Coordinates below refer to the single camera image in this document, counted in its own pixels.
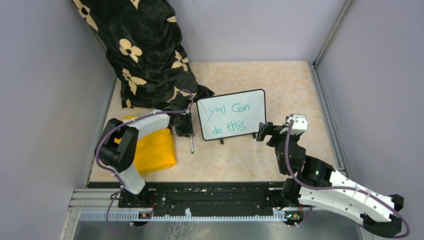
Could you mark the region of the white marker pen body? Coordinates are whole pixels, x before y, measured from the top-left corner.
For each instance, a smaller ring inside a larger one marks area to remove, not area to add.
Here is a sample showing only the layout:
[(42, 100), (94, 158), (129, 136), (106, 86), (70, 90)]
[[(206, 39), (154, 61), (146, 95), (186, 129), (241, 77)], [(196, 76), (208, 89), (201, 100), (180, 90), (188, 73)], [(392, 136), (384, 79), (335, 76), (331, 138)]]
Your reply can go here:
[(190, 139), (190, 152), (191, 152), (191, 154), (194, 154), (194, 137), (192, 136), (192, 135), (190, 135), (190, 137), (189, 137), (189, 139)]

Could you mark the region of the white whiteboard black frame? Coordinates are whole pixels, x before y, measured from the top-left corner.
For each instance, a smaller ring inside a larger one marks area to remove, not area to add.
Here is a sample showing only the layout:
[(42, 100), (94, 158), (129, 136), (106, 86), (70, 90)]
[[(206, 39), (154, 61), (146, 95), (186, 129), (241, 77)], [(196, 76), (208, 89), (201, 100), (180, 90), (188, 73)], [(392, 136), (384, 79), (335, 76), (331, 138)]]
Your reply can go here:
[(196, 108), (205, 141), (257, 134), (259, 123), (267, 121), (261, 88), (202, 98)]

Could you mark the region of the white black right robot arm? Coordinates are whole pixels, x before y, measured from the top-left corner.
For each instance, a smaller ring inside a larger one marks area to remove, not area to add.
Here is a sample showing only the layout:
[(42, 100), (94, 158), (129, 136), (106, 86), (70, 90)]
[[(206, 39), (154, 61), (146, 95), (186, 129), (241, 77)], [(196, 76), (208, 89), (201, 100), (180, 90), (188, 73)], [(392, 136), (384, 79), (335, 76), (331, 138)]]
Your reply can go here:
[(400, 210), (404, 198), (383, 195), (349, 179), (332, 165), (306, 154), (299, 146), (307, 129), (305, 119), (289, 117), (286, 124), (259, 123), (256, 140), (270, 136), (278, 170), (289, 178), (284, 182), (278, 207), (318, 207), (351, 219), (366, 231), (382, 238), (404, 238), (411, 229)]

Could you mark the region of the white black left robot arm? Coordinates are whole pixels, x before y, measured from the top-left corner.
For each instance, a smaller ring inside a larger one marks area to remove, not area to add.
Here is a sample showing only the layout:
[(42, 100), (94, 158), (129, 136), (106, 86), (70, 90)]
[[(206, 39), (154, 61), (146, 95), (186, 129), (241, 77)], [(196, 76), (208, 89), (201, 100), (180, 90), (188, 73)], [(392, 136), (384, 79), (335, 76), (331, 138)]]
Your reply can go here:
[(149, 203), (147, 183), (136, 170), (134, 159), (138, 141), (169, 126), (171, 116), (191, 110), (193, 99), (179, 95), (165, 111), (155, 109), (148, 114), (121, 121), (110, 119), (94, 150), (96, 164), (114, 175), (121, 188), (130, 193), (130, 200), (138, 207)]

